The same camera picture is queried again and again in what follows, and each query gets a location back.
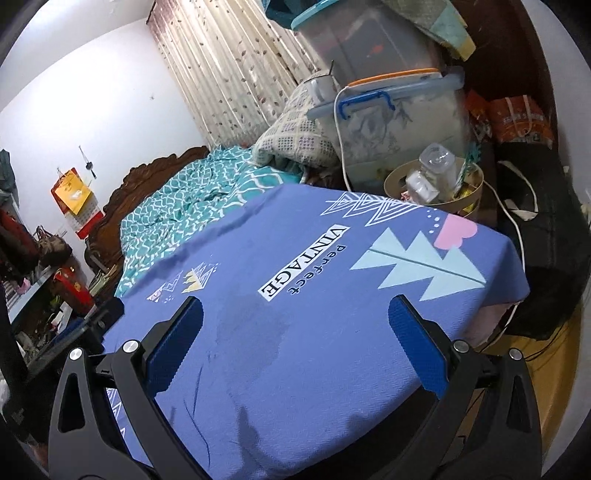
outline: red bag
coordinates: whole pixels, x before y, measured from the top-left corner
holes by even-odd
[[[77,315],[84,317],[90,312],[95,301],[88,289],[78,282],[70,270],[60,268],[53,275],[53,280],[55,293],[62,297]]]
[[[39,249],[37,248],[35,239],[22,224],[17,222],[12,215],[2,209],[0,209],[0,225],[12,233],[32,257],[39,256]]]

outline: pink heart shape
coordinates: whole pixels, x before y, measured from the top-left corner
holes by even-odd
[[[442,250],[460,248],[464,239],[473,237],[477,231],[477,224],[471,220],[449,214],[435,240],[435,247]]]

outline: orange lid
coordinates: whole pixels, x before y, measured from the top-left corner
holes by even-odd
[[[358,85],[363,85],[364,83],[369,82],[377,82],[378,80],[387,80],[393,79],[396,77],[405,77],[406,75],[417,75],[421,73],[440,73],[439,69],[416,69],[416,70],[406,70],[405,72],[395,72],[395,73],[386,73],[384,75],[378,75],[377,77],[369,77],[366,79],[356,80],[351,82],[347,85],[347,87],[357,87]]]

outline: light blue tree pattern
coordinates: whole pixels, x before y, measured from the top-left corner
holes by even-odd
[[[459,248],[452,248],[441,258],[422,232],[419,232],[408,249],[405,249],[392,230],[386,228],[351,270],[388,265],[395,267],[378,288],[406,285],[432,278],[421,301],[484,288],[486,285],[485,278]]]

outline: pillow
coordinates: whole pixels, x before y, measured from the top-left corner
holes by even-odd
[[[288,158],[312,168],[337,165],[340,160],[332,143],[319,123],[306,117],[313,106],[306,83],[300,83],[291,94],[277,122],[252,147],[252,161],[265,166],[281,158]]]

